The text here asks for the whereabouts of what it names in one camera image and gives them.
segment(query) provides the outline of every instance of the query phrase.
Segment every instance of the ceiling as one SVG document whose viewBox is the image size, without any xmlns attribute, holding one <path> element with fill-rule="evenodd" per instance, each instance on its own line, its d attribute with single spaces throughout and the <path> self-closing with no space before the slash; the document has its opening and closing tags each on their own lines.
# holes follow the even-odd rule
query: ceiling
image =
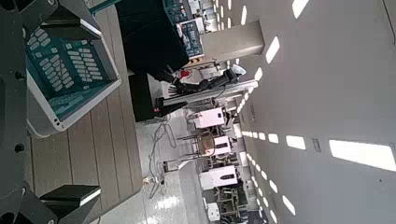
<svg viewBox="0 0 396 224">
<path fill-rule="evenodd" d="M 298 19 L 292 0 L 219 0 L 226 22 L 260 20 L 262 56 L 240 60 L 247 76 L 263 77 L 240 115 L 247 152 L 267 173 L 254 169 L 277 223 L 396 223 L 396 173 L 335 158 L 329 140 L 394 146 L 396 142 L 396 47 L 382 0 L 310 0 Z M 396 8 L 388 3 L 391 21 Z M 275 38 L 280 49 L 268 63 Z M 268 141 L 276 133 L 279 143 Z M 306 150 L 288 147 L 286 135 L 304 138 Z M 318 139 L 320 152 L 313 139 Z M 275 193 L 269 186 L 273 180 Z M 285 206 L 285 195 L 296 216 Z"/>
</svg>

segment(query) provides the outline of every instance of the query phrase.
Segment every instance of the laundry basket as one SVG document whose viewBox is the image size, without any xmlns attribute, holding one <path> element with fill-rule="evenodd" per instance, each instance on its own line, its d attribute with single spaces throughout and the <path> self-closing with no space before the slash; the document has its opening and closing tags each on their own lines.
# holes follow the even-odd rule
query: laundry basket
<svg viewBox="0 0 396 224">
<path fill-rule="evenodd" d="M 28 130 L 47 137 L 69 128 L 121 83 L 101 38 L 70 41 L 39 28 L 26 45 Z"/>
</svg>

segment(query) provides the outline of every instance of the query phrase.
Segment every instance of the wooden floor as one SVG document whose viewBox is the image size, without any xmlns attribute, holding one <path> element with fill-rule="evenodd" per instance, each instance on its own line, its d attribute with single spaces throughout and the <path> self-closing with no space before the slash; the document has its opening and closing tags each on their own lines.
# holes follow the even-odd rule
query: wooden floor
<svg viewBox="0 0 396 224">
<path fill-rule="evenodd" d="M 94 6 L 99 0 L 89 0 Z M 142 188 L 134 111 L 120 37 L 117 10 L 96 15 L 122 77 L 121 86 L 67 132 L 28 139 L 25 179 L 37 196 L 64 184 L 99 185 L 100 201 L 92 220 Z"/>
</svg>

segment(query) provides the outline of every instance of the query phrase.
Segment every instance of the ceiling light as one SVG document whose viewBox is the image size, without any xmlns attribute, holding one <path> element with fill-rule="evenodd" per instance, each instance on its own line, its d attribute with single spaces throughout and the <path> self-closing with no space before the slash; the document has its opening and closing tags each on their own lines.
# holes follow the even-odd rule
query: ceiling light
<svg viewBox="0 0 396 224">
<path fill-rule="evenodd" d="M 267 174 L 264 171 L 262 171 L 262 178 L 264 178 L 264 180 L 268 179 L 268 176 L 267 176 Z"/>
<path fill-rule="evenodd" d="M 273 42 L 271 43 L 267 53 L 265 54 L 265 58 L 267 59 L 268 63 L 271 63 L 271 61 L 275 58 L 279 48 L 280 48 L 279 39 L 276 36 Z"/>
<path fill-rule="evenodd" d="M 260 79 L 262 79 L 262 68 L 259 67 L 256 71 L 256 74 L 254 75 L 254 79 L 256 81 L 260 81 Z"/>
<path fill-rule="evenodd" d="M 334 157 L 342 160 L 396 171 L 395 158 L 389 146 L 330 140 L 330 150 Z"/>
<path fill-rule="evenodd" d="M 306 7 L 306 4 L 308 2 L 309 2 L 309 0 L 294 0 L 291 7 L 293 8 L 293 13 L 294 13 L 295 19 L 300 17 L 301 13 L 303 12 L 303 10 Z"/>
<path fill-rule="evenodd" d="M 277 219 L 273 210 L 270 211 L 271 217 L 275 223 L 277 223 Z"/>
<path fill-rule="evenodd" d="M 277 185 L 272 180 L 270 180 L 270 187 L 275 193 L 277 193 Z"/>
<path fill-rule="evenodd" d="M 265 207 L 269 207 L 270 206 L 268 201 L 267 201 L 267 199 L 265 197 L 262 197 L 262 201 L 264 202 Z"/>
<path fill-rule="evenodd" d="M 247 23 L 247 16 L 248 16 L 247 6 L 244 6 L 242 8 L 242 19 L 241 19 L 242 25 L 245 25 Z"/>
<path fill-rule="evenodd" d="M 261 140 L 265 140 L 265 133 L 259 133 L 259 138 Z"/>
<path fill-rule="evenodd" d="M 289 199 L 285 195 L 282 196 L 282 199 L 283 199 L 283 204 L 285 204 L 286 207 L 289 208 L 289 211 L 295 216 L 296 209 L 294 208 L 294 205 L 289 201 Z"/>
<path fill-rule="evenodd" d="M 276 133 L 269 133 L 268 134 L 268 139 L 270 140 L 270 142 L 272 143 L 279 143 L 279 138 L 277 137 Z"/>
<path fill-rule="evenodd" d="M 295 147 L 302 150 L 306 150 L 305 140 L 303 137 L 288 135 L 286 136 L 286 142 L 288 143 L 289 147 Z"/>
</svg>

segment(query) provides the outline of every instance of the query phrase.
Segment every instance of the tile floor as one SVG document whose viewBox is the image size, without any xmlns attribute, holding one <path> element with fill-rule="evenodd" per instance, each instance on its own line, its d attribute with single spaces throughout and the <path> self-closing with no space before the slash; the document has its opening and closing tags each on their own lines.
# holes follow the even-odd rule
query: tile floor
<svg viewBox="0 0 396 224">
<path fill-rule="evenodd" d="M 188 135 L 184 118 L 184 110 L 172 114 L 169 125 L 175 138 Z M 143 176 L 149 175 L 149 154 L 153 148 L 151 136 L 158 125 L 139 123 L 136 126 Z M 172 148 L 170 140 L 172 139 L 164 136 L 158 144 L 161 161 L 191 152 L 190 144 L 177 142 L 177 148 Z M 100 224 L 208 223 L 195 163 L 188 164 L 180 172 L 170 173 L 165 180 L 165 192 L 159 191 L 154 198 L 149 199 L 151 186 L 143 187 L 133 198 L 101 217 Z"/>
</svg>

